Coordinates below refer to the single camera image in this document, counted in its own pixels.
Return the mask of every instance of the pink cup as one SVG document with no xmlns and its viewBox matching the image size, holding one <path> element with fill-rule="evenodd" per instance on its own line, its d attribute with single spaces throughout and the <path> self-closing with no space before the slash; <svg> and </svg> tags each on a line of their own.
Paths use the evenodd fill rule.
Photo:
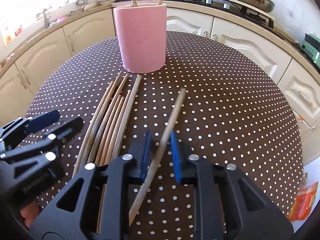
<svg viewBox="0 0 320 240">
<path fill-rule="evenodd" d="M 167 6 L 156 2 L 114 9 L 123 67 L 149 73 L 165 64 Z"/>
</svg>

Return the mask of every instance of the round table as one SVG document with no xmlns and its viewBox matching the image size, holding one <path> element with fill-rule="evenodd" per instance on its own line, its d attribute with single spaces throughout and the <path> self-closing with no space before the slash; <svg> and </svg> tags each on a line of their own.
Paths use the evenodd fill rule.
<svg viewBox="0 0 320 240">
<path fill-rule="evenodd" d="M 52 74 L 34 98 L 26 117 L 58 109 L 60 122 L 84 119 L 84 130 L 62 149 L 65 177 L 37 198 L 44 208 L 71 179 L 73 166 L 96 106 L 122 70 L 117 38 L 75 55 Z M 123 95 L 132 88 L 130 73 Z M 235 163 L 288 214 L 302 172 L 297 122 L 277 85 L 247 57 L 221 43 L 188 33 L 167 33 L 166 64 L 142 74 L 121 155 L 143 130 L 160 141 L 181 87 L 187 89 L 175 130 L 194 153 L 212 163 Z M 22 144 L 41 139 L 46 130 Z M 130 232 L 131 239 L 192 239 L 193 187 L 177 185 L 170 147 Z M 130 190 L 130 201 L 138 187 Z"/>
</svg>

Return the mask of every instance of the faucet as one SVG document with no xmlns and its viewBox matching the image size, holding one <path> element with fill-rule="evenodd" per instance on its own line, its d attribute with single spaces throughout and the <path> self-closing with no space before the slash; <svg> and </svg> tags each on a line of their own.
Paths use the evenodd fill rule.
<svg viewBox="0 0 320 240">
<path fill-rule="evenodd" d="M 47 15 L 45 14 L 46 10 L 47 9 L 43 9 L 42 13 L 43 13 L 43 17 L 44 17 L 44 27 L 47 29 L 50 27 L 49 20 L 50 20 L 51 16 L 49 16 L 49 18 L 47 18 Z"/>
</svg>

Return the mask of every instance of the green appliance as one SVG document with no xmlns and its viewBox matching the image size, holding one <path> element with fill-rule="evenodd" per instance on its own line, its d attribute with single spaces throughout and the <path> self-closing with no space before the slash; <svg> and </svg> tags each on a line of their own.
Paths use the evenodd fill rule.
<svg viewBox="0 0 320 240">
<path fill-rule="evenodd" d="M 320 38 L 313 34 L 306 34 L 301 48 L 320 69 Z"/>
</svg>

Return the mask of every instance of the cream cabinet door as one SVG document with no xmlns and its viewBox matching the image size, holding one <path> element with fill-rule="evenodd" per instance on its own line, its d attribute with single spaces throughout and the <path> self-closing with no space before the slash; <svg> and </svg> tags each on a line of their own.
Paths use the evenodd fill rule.
<svg viewBox="0 0 320 240">
<path fill-rule="evenodd" d="M 116 36 L 112 9 L 103 10 L 63 26 L 72 55 Z"/>
<path fill-rule="evenodd" d="M 0 120 L 3 124 L 24 117 L 32 100 L 33 93 L 13 63 L 0 78 Z"/>
<path fill-rule="evenodd" d="M 278 87 L 310 127 L 320 119 L 320 85 L 296 60 L 292 59 Z"/>
<path fill-rule="evenodd" d="M 215 17 L 211 39 L 232 47 L 257 64 L 277 84 L 291 56 L 271 41 L 237 24 Z"/>
<path fill-rule="evenodd" d="M 36 95 L 51 74 L 70 58 L 71 53 L 63 29 L 59 28 L 23 53 L 16 60 L 16 64 Z"/>
<path fill-rule="evenodd" d="M 167 8 L 167 31 L 193 33 L 209 38 L 213 17 L 182 9 Z"/>
</svg>

